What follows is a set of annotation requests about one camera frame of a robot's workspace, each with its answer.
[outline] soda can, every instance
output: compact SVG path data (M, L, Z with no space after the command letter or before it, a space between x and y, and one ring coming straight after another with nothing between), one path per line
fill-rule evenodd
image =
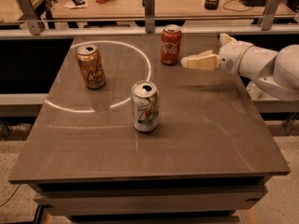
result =
M106 84L101 55L95 45L79 47L77 60L86 87L99 89Z
M159 93L154 83L136 82L131 93L134 127L140 132L150 132L158 125Z
M175 64L178 62L181 31L177 25L166 25L162 31L161 62Z

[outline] can top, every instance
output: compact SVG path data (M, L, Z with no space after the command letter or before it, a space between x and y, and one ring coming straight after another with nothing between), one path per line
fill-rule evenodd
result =
M95 45L84 45L77 49L77 54L82 56L88 56L93 54L97 50Z
M175 24L169 24L166 25L164 28L168 33L177 33L180 31L179 26L175 25Z
M154 83L147 80L136 82L132 87L132 93L138 97L147 98L151 97L157 92L157 87Z

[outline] gold can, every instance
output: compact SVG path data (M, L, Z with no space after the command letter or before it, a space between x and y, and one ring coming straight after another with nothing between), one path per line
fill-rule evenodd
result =
M95 45L79 47L77 60L86 87L99 89L106 84L101 55Z

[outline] cable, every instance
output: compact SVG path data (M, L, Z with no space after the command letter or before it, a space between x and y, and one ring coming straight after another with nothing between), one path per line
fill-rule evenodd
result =
M19 184L19 186L15 189L15 191L11 194L11 196L4 203L0 204L0 208L2 206L4 206L6 203L8 203L13 198L13 196L16 194L16 192L17 192L17 190L19 189L20 186L21 186L21 184Z
M225 10L231 10L231 11L236 11L236 12L245 12L245 11L249 11L249 10L251 10L251 9L254 8L254 7L250 7L250 8L244 9L244 10L236 10L236 9L231 9L231 8L225 7L225 5L227 5L227 4L231 3L231 2L234 2L234 1L236 1L236 0L230 0L230 1L226 2L225 4L223 4L223 6L222 6L223 9L225 9Z

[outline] black cup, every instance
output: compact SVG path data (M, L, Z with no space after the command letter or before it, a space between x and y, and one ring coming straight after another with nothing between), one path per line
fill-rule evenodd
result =
M219 0L206 0L205 9L215 10L218 7Z

